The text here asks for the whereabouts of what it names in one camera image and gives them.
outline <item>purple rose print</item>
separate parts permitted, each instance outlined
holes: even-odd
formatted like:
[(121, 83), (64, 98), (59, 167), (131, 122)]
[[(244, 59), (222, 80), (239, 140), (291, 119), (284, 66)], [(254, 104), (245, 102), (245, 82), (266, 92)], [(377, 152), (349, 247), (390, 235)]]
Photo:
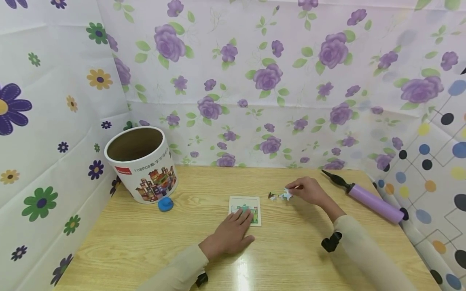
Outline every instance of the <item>purple rose print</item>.
[(222, 114), (222, 107), (209, 96), (198, 101), (198, 109), (203, 117), (209, 119), (217, 119)]
[(440, 66), (444, 71), (449, 71), (454, 65), (458, 63), (458, 55), (456, 52), (446, 52), (442, 56)]
[(173, 80), (173, 86), (175, 89), (183, 91), (188, 89), (188, 86), (186, 85), (187, 82), (188, 80), (186, 80), (183, 76), (179, 76), (178, 79)]
[(204, 83), (204, 86), (205, 86), (205, 90), (206, 91), (211, 91), (213, 90), (213, 88), (215, 87), (215, 85), (217, 85), (217, 81), (215, 81), (214, 79), (209, 79), (207, 80), (205, 83)]
[(391, 66), (391, 63), (394, 63), (398, 60), (398, 54), (394, 51), (389, 51), (387, 54), (384, 54), (380, 59), (380, 63), (377, 66), (379, 69), (387, 69)]
[(256, 71), (253, 77), (253, 81), (256, 82), (256, 89), (268, 91), (281, 81), (283, 72), (280, 70), (277, 64), (270, 64), (265, 69), (259, 69)]
[(220, 159), (217, 160), (218, 167), (234, 167), (234, 163), (236, 162), (235, 156), (224, 153)]
[(326, 170), (341, 170), (345, 166), (345, 162), (340, 159), (335, 159), (330, 163), (324, 165), (324, 169)]
[(353, 13), (351, 13), (351, 18), (348, 19), (346, 24), (350, 25), (350, 26), (351, 25), (356, 25), (360, 21), (363, 21), (364, 18), (366, 18), (366, 16), (367, 16), (366, 9), (358, 9), (358, 10), (354, 11)]
[(118, 71), (118, 76), (120, 77), (121, 84), (123, 86), (129, 85), (131, 81), (130, 68), (123, 64), (123, 62), (119, 58), (114, 58), (113, 61), (115, 62), (116, 70)]
[(329, 69), (335, 68), (337, 64), (343, 64), (348, 55), (348, 48), (345, 43), (346, 35), (343, 32), (327, 35), (321, 45), (320, 62)]
[(170, 114), (166, 118), (168, 125), (178, 126), (180, 118), (174, 114)]
[(170, 17), (178, 17), (185, 7), (179, 0), (171, 0), (168, 4), (167, 14)]
[(333, 89), (332, 83), (328, 82), (325, 85), (319, 87), (319, 95), (320, 96), (328, 96), (330, 95), (330, 90)]
[(225, 149), (226, 149), (226, 143), (224, 143), (224, 142), (219, 142), (219, 143), (217, 143), (217, 146), (218, 146), (220, 149), (222, 149), (222, 150), (225, 150)]
[(263, 141), (259, 149), (264, 152), (264, 154), (273, 154), (276, 153), (281, 146), (281, 139), (276, 138), (275, 136), (269, 136), (267, 140)]
[(334, 154), (335, 156), (339, 156), (341, 152), (342, 152), (342, 150), (339, 149), (339, 148), (333, 148), (332, 149), (332, 154)]
[(170, 24), (157, 26), (154, 40), (157, 51), (164, 58), (177, 62), (180, 56), (185, 56), (185, 43), (176, 36), (176, 31)]
[(300, 118), (297, 121), (295, 121), (294, 125), (294, 130), (303, 130), (308, 125), (308, 121)]
[(392, 138), (391, 142), (393, 143), (394, 148), (396, 148), (397, 150), (401, 150), (401, 147), (403, 146), (403, 141), (399, 137)]
[(226, 133), (223, 134), (223, 138), (226, 140), (226, 141), (236, 141), (236, 134), (234, 132), (232, 132), (231, 130), (227, 131)]
[(319, 5), (319, 0), (298, 0), (298, 6), (305, 11), (310, 11)]
[(421, 79), (412, 79), (407, 81), (402, 87), (401, 100), (411, 103), (426, 103), (439, 95), (443, 91), (443, 85), (440, 78), (430, 76)]
[(333, 124), (344, 125), (352, 116), (353, 111), (350, 109), (350, 106), (348, 103), (343, 102), (332, 108), (332, 112), (330, 112), (330, 122)]
[(267, 123), (264, 125), (264, 128), (268, 131), (268, 132), (274, 132), (275, 131), (275, 126), (273, 124), (270, 124), (270, 123)]
[(281, 57), (281, 52), (283, 51), (283, 44), (280, 41), (272, 42), (272, 53), (277, 58)]
[(370, 109), (373, 114), (381, 115), (384, 112), (384, 109), (380, 106), (374, 106)]
[(348, 98), (348, 97), (354, 96), (354, 94), (359, 92), (359, 90), (361, 90), (360, 86), (358, 85), (351, 86), (348, 90), (346, 90), (345, 97)]
[(226, 62), (234, 61), (234, 57), (238, 54), (238, 49), (231, 43), (227, 43), (226, 46), (222, 47), (220, 51), (222, 54), (222, 60)]
[(247, 100), (246, 99), (241, 99), (238, 101), (238, 106), (241, 108), (246, 108), (247, 107)]

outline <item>blue round object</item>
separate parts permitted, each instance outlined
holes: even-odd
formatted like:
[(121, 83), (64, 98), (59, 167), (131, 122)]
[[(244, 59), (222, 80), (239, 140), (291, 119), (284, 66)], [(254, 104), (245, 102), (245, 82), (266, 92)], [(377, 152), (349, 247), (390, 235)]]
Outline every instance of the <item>blue round object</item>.
[(164, 197), (158, 202), (158, 208), (161, 212), (170, 211), (173, 208), (173, 201), (169, 197)]

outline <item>light wood grain tabletop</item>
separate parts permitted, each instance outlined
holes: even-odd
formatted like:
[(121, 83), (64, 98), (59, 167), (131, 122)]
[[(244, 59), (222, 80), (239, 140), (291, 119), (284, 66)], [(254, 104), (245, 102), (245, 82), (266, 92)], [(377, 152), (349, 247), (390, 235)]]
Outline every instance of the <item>light wood grain tabletop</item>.
[[(228, 214), (229, 196), (260, 197), (262, 227), (242, 254), (209, 263), (205, 291), (373, 290), (374, 287), (337, 248), (327, 253), (323, 238), (333, 232), (325, 213), (300, 198), (270, 201), (269, 192), (301, 176), (316, 178), (348, 215), (357, 219), (380, 248), (422, 291), (439, 290), (398, 225), (347, 196), (318, 170), (177, 166), (174, 208), (133, 200), (120, 187), (87, 236), (57, 291), (129, 291), (163, 268), (185, 247), (214, 232)], [(364, 172), (332, 171), (377, 195)]]

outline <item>long sleeve shirt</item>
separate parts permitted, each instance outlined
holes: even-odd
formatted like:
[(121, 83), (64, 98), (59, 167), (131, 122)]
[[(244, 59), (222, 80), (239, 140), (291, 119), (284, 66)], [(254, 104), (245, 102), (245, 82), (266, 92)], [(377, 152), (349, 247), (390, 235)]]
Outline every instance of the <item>long sleeve shirt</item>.
[[(377, 290), (416, 291), (406, 275), (380, 250), (357, 220), (348, 215), (341, 216), (335, 221), (334, 228), (343, 235), (339, 247), (344, 248)], [(189, 291), (208, 262), (199, 246), (192, 245), (137, 291)]]

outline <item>cylindrical puzzle box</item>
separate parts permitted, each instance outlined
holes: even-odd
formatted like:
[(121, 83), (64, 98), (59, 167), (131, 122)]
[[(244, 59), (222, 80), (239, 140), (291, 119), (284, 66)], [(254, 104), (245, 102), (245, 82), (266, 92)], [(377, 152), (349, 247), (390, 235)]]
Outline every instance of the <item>cylindrical puzzle box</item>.
[(141, 126), (116, 135), (104, 154), (139, 203), (157, 203), (178, 185), (167, 139), (156, 127)]

